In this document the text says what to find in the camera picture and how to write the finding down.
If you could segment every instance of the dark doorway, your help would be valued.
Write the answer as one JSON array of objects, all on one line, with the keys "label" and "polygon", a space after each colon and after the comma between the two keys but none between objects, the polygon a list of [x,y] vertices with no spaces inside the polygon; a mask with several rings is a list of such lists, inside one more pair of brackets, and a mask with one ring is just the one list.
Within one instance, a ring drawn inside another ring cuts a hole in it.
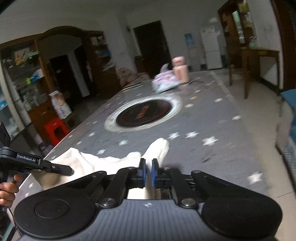
[{"label": "dark doorway", "polygon": [[64,95],[66,102],[73,107],[82,101],[82,95],[73,71],[71,69],[68,56],[62,55],[50,59],[60,90]]},{"label": "dark doorway", "polygon": [[97,87],[93,81],[89,78],[89,73],[87,70],[87,58],[86,53],[83,45],[79,46],[74,50],[75,57],[77,59],[77,62],[79,64],[83,79],[86,83],[86,86],[89,90],[89,93],[91,96],[96,96],[99,92],[97,90]]},{"label": "dark doorway", "polygon": [[160,21],[134,28],[136,38],[142,53],[143,63],[150,78],[154,78],[161,67],[169,63],[171,57]]}]

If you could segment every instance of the table leg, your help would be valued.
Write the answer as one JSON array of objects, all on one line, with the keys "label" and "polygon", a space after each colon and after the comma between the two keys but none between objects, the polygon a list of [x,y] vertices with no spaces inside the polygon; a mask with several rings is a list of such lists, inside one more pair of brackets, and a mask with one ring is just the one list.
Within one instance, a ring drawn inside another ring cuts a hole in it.
[{"label": "table leg", "polygon": [[247,99],[249,96],[250,79],[248,74],[248,56],[242,57],[242,65],[244,70],[244,98]]},{"label": "table leg", "polygon": [[280,90],[280,86],[279,86],[279,84],[280,84],[280,78],[281,78],[281,76],[280,76],[280,68],[279,68],[279,54],[276,56],[276,66],[277,66],[277,80],[278,80],[278,82],[277,82],[277,95],[279,96],[279,94],[280,94],[280,92],[281,92],[281,90]]},{"label": "table leg", "polygon": [[232,86],[232,67],[229,64],[229,86]]}]

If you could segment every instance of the bag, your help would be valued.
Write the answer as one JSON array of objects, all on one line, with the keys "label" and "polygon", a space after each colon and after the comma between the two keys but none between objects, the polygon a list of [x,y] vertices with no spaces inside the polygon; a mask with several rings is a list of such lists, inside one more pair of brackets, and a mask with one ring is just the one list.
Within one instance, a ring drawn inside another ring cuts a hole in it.
[{"label": "bag", "polygon": [[155,76],[152,81],[152,87],[156,93],[161,93],[180,85],[177,77],[172,70],[168,70],[168,64],[165,64],[160,69],[160,74]]}]

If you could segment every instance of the red plastic stool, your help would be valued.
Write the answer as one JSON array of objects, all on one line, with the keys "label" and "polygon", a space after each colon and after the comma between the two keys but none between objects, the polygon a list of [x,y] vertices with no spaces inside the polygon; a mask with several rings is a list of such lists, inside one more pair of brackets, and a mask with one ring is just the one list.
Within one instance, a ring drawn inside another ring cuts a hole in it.
[{"label": "red plastic stool", "polygon": [[44,128],[54,146],[56,146],[66,135],[70,133],[69,129],[58,117],[45,124]]}]

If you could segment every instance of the metal screw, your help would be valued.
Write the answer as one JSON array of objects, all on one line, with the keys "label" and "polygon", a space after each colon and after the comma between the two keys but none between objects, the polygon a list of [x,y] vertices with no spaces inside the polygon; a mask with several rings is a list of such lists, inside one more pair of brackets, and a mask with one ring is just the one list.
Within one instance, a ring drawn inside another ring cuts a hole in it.
[{"label": "metal screw", "polygon": [[194,206],[196,204],[196,201],[192,198],[185,198],[181,201],[181,203],[186,207],[190,207]]},{"label": "metal screw", "polygon": [[115,204],[115,200],[113,198],[110,197],[106,197],[101,201],[101,204],[104,206],[112,206]]}]

